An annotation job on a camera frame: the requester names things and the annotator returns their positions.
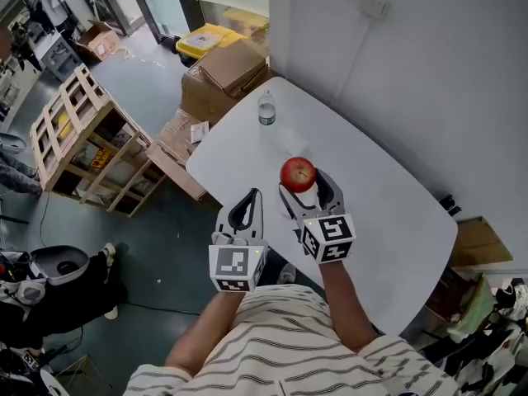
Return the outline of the black and white garments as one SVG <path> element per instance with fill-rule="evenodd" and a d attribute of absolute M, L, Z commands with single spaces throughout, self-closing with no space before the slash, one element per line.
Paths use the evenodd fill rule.
<path fill-rule="evenodd" d="M 528 285 L 513 279 L 493 296 L 483 331 L 460 353 L 455 381 L 461 396 L 491 396 L 510 381 L 517 355 L 528 346 Z"/>

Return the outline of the clear plastic water bottle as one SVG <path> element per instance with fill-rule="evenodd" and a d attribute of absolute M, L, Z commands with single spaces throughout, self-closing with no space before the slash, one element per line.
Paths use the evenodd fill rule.
<path fill-rule="evenodd" d="M 276 121 L 276 100 L 269 89 L 258 99 L 257 114 L 259 123 L 263 126 L 273 125 Z"/>

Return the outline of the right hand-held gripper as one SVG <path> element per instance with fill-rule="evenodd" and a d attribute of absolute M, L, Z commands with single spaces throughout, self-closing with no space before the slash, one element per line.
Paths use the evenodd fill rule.
<path fill-rule="evenodd" d="M 295 193 L 281 182 L 279 196 L 298 225 L 298 240 L 304 254 L 318 264 L 341 261 L 351 254 L 356 240 L 355 226 L 351 214 L 344 209 L 341 188 L 319 168 L 316 184 Z"/>

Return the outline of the flattened cardboard sheet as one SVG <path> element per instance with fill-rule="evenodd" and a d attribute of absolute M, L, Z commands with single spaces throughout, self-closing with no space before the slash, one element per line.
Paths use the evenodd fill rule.
<path fill-rule="evenodd" d="M 206 194 L 186 170 L 187 161 L 200 144 L 191 143 L 191 126 L 200 122 L 179 108 L 147 151 L 149 159 L 194 200 Z"/>

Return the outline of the person's right forearm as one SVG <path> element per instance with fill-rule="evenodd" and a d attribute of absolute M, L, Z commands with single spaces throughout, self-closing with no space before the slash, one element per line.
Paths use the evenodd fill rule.
<path fill-rule="evenodd" d="M 358 353 L 371 344 L 377 333 L 368 319 L 355 286 L 342 262 L 319 265 L 332 326 L 342 344 Z"/>

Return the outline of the black power adapter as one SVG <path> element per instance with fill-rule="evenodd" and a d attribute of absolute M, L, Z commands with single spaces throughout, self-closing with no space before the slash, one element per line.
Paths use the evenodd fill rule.
<path fill-rule="evenodd" d="M 455 200 L 451 194 L 440 198 L 439 203 L 451 217 L 455 216 L 461 211 L 461 208 L 455 203 Z"/>

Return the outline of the white paper label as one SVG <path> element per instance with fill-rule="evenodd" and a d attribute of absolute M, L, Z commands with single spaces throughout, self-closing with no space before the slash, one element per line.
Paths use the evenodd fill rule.
<path fill-rule="evenodd" d="M 191 126 L 191 143 L 200 143 L 210 131 L 210 124 L 208 121 L 200 122 Z"/>

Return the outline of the white round stool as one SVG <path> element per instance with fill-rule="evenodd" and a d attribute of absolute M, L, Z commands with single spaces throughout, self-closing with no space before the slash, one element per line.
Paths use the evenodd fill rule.
<path fill-rule="evenodd" d="M 66 388 L 47 370 L 40 370 L 41 380 L 51 396 L 70 396 Z"/>

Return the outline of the large brown cardboard box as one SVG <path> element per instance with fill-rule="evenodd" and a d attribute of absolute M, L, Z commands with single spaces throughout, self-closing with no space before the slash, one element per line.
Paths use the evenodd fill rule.
<path fill-rule="evenodd" d="M 192 67 L 181 80 L 181 108 L 196 120 L 215 125 L 244 97 L 275 75 L 273 70 L 263 68 L 239 89 L 226 93 L 207 80 L 198 67 Z"/>

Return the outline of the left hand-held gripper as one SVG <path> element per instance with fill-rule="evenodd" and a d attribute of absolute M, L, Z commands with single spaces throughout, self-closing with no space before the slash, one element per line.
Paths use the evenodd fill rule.
<path fill-rule="evenodd" d="M 266 265 L 262 194 L 251 188 L 220 210 L 209 245 L 210 279 L 218 291 L 253 292 Z"/>

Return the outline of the white hand-held device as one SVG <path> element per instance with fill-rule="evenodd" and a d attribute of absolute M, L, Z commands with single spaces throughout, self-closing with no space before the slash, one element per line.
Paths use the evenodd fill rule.
<path fill-rule="evenodd" d="M 0 133 L 0 150 L 6 153 L 19 154 L 26 149 L 26 141 L 16 135 Z"/>

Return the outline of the striped white shirt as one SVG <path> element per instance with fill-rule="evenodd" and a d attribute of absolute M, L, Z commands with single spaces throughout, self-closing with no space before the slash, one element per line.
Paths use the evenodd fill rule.
<path fill-rule="evenodd" d="M 123 396 L 460 396 L 457 383 L 399 337 L 361 351 L 332 329 L 328 305 L 303 285 L 245 296 L 233 326 L 196 375 L 141 365 Z"/>

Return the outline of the red apple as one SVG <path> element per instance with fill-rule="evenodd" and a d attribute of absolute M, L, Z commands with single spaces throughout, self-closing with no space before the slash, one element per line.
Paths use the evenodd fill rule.
<path fill-rule="evenodd" d="M 303 193 L 316 182 L 316 176 L 316 168 L 307 158 L 289 158 L 280 169 L 280 184 L 294 193 Z"/>

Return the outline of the white round device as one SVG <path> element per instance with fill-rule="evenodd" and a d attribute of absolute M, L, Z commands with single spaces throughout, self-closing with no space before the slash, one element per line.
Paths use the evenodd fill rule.
<path fill-rule="evenodd" d="M 82 250 L 58 245 L 36 249 L 31 253 L 30 269 L 34 276 L 58 286 L 79 278 L 87 269 L 90 257 Z"/>

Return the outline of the brown cardboard piece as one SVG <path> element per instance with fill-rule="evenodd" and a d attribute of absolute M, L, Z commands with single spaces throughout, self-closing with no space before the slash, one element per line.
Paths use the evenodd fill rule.
<path fill-rule="evenodd" d="M 457 223 L 458 233 L 449 266 L 467 267 L 510 262 L 513 257 L 490 223 L 482 216 Z"/>

